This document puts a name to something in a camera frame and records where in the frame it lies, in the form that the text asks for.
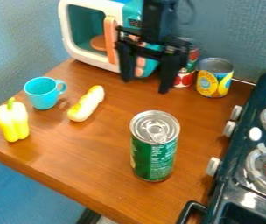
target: stove knob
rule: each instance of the stove knob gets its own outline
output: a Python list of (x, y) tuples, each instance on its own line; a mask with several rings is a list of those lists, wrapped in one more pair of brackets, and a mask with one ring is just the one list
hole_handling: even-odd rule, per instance
[(262, 137), (262, 131), (258, 127), (251, 128), (248, 137), (251, 141), (259, 141)]
[(236, 122), (228, 121), (225, 129), (223, 130), (223, 135), (226, 137), (231, 137), (233, 130), (235, 128)]
[(232, 113), (231, 113), (231, 116), (230, 116), (230, 119), (232, 121), (237, 121), (240, 114), (242, 112), (242, 107), (241, 106), (238, 106), (238, 105), (235, 105), (233, 110), (232, 110)]
[(218, 167), (220, 166), (221, 160), (217, 157), (211, 157), (208, 167), (206, 168), (206, 174), (213, 177), (217, 172)]

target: wooden countertop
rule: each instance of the wooden countertop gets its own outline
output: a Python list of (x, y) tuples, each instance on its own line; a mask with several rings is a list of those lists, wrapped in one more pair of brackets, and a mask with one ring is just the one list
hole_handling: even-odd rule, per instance
[[(31, 134), (8, 143), (0, 130), (0, 162), (126, 224), (174, 223), (188, 200), (207, 202), (207, 163), (228, 145), (222, 130), (233, 106), (242, 105), (252, 89), (233, 82), (220, 99), (193, 87), (158, 94), (157, 77), (123, 83), (118, 74), (72, 59), (47, 75), (64, 80), (68, 90), (46, 111), (32, 108), (23, 91), (16, 95), (28, 108)], [(95, 84), (104, 86), (105, 100), (85, 122), (70, 122), (70, 105)], [(129, 123), (148, 109), (171, 113), (181, 125), (174, 172), (160, 183), (137, 178), (130, 167)]]

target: cup handle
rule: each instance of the cup handle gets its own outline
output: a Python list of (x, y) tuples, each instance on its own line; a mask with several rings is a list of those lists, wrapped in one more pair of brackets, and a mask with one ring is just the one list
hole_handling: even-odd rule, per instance
[(58, 88), (57, 87), (57, 90), (59, 92), (59, 95), (62, 95), (64, 92), (66, 92), (66, 90), (67, 90), (67, 84), (63, 80), (56, 80), (56, 83), (57, 83), (57, 86), (59, 84), (62, 85), (62, 88)]

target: blue wall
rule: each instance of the blue wall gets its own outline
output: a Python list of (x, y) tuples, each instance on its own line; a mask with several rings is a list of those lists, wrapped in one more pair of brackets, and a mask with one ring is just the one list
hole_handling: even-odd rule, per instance
[[(0, 0), (0, 103), (68, 58), (58, 0)], [(0, 164), (0, 223), (75, 223), (84, 207)]]
[(190, 17), (186, 0), (178, 5), (177, 34), (197, 39), (203, 57), (233, 62), (234, 76), (256, 81), (266, 72), (266, 1), (191, 0), (196, 17)]
[(0, 103), (69, 56), (58, 0), (0, 0)]

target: teal cup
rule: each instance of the teal cup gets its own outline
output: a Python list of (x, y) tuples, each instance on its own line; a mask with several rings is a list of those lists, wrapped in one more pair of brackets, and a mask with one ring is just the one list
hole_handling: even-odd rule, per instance
[(29, 80), (24, 85), (24, 91), (36, 109), (50, 109), (55, 106), (59, 95), (67, 90), (67, 84), (63, 80), (55, 80), (50, 77), (38, 77)]

